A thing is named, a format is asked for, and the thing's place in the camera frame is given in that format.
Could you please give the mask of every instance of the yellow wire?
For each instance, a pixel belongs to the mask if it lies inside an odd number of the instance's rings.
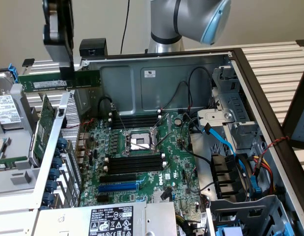
[[[271,168],[270,165],[268,164],[268,162],[264,158],[263,158],[262,162],[264,162],[265,165],[267,165],[269,168]],[[273,183],[273,190],[274,190],[274,192],[276,192],[276,188],[275,188],[274,183]]]

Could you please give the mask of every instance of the blue pcie slot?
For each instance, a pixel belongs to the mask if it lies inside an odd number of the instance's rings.
[[[127,191],[127,190],[138,190],[138,183],[119,183],[119,184],[107,184],[98,186],[98,192],[115,192],[115,191]]]

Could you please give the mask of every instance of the motherboard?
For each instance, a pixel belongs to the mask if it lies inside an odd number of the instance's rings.
[[[112,129],[107,120],[96,120],[86,127],[87,130],[80,134],[79,141],[79,152],[82,153],[80,158],[83,158],[81,207],[173,201],[177,214],[188,220],[200,219],[200,196],[187,187],[187,180],[195,168],[194,157],[182,148],[182,145],[188,143],[187,126],[183,129],[181,139],[182,115],[169,113],[165,116],[155,129]],[[161,157],[161,166],[152,161],[135,168],[137,162],[132,162],[133,159],[154,157]],[[111,174],[131,179],[132,182],[127,184],[133,184],[134,180],[136,187],[132,190],[114,191],[114,187],[123,187],[122,183],[120,186],[118,182],[101,182],[105,177],[110,178]],[[197,175],[192,176],[190,188],[199,188]],[[169,198],[161,197],[168,191]]]

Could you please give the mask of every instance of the gray robot arm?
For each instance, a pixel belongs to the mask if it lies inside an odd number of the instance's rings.
[[[149,53],[183,51],[182,36],[212,45],[223,31],[231,0],[151,0]]]

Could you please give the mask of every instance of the white wall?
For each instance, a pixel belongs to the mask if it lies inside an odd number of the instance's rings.
[[[75,48],[83,38],[106,37],[109,54],[120,52],[127,0],[73,0]],[[123,53],[148,47],[149,0],[131,0]],[[48,59],[41,0],[0,0],[0,67],[21,69],[25,58]],[[232,0],[226,29],[216,46],[304,39],[304,0]],[[186,48],[201,45],[184,39]]]

